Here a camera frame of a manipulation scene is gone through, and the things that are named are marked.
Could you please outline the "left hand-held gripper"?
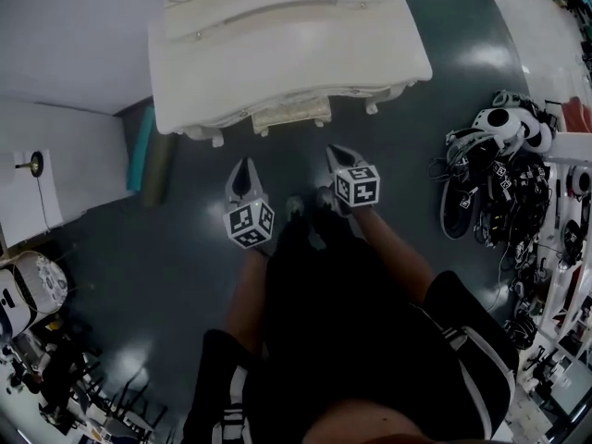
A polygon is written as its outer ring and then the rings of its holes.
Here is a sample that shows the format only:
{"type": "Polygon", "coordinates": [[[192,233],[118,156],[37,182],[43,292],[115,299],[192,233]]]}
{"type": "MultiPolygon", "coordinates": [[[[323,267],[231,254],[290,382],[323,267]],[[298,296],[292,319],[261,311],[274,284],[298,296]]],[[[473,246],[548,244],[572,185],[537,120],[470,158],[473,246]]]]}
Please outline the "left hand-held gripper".
{"type": "Polygon", "coordinates": [[[270,241],[275,211],[269,205],[268,195],[251,157],[242,158],[234,166],[225,194],[228,207],[223,221],[228,239],[243,250],[251,250],[270,241]]]}

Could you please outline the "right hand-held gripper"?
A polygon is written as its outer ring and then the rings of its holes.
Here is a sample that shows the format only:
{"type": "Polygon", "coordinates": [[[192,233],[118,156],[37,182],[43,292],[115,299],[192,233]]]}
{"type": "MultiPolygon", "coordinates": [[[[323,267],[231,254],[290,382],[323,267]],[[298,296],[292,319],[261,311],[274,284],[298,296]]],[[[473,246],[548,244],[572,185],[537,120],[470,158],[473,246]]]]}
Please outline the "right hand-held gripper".
{"type": "Polygon", "coordinates": [[[380,176],[361,154],[345,146],[329,145],[326,158],[331,190],[341,216],[348,216],[352,208],[379,202],[380,176]]]}

